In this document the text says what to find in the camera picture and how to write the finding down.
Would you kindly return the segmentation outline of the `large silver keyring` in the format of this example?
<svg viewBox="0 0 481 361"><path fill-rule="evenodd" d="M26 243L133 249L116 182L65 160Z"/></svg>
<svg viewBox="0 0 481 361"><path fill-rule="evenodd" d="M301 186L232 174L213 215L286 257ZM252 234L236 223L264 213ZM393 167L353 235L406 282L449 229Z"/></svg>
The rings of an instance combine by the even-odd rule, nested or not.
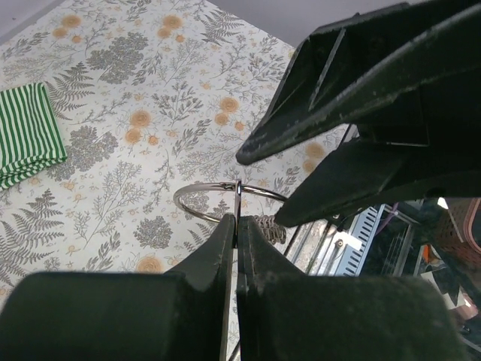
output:
<svg viewBox="0 0 481 361"><path fill-rule="evenodd" d="M234 182L194 183L179 188L173 196L174 204L185 213L186 218L218 223L224 214L239 217L249 201L246 196L256 196L271 204L286 201L286 197L265 188Z"/></svg>

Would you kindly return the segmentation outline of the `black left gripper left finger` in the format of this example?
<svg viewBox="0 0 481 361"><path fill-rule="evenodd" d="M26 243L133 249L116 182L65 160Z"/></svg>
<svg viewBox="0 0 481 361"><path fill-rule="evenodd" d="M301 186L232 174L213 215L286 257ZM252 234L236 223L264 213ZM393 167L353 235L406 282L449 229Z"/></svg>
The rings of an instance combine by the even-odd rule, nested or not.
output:
<svg viewBox="0 0 481 361"><path fill-rule="evenodd" d="M162 274L39 272L1 312L3 360L223 360L235 220Z"/></svg>

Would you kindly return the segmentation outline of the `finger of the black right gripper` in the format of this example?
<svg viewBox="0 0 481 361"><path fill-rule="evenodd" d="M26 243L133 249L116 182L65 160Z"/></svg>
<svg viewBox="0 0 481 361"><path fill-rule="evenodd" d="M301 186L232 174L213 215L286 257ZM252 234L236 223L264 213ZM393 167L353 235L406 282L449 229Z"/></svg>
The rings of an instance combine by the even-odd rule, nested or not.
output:
<svg viewBox="0 0 481 361"><path fill-rule="evenodd" d="M479 195L479 135L444 138L434 147L353 140L318 164L275 220L293 227L372 205Z"/></svg>
<svg viewBox="0 0 481 361"><path fill-rule="evenodd" d="M321 26L295 50L237 161L266 159L479 67L478 1L403 2Z"/></svg>

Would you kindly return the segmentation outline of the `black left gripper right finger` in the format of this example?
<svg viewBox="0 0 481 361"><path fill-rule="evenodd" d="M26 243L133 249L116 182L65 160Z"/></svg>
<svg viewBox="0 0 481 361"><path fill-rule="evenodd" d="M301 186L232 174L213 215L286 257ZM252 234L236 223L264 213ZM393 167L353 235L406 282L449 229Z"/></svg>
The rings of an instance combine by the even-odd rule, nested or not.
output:
<svg viewBox="0 0 481 361"><path fill-rule="evenodd" d="M244 360L466 360L440 294L420 278L303 273L252 217L237 235Z"/></svg>

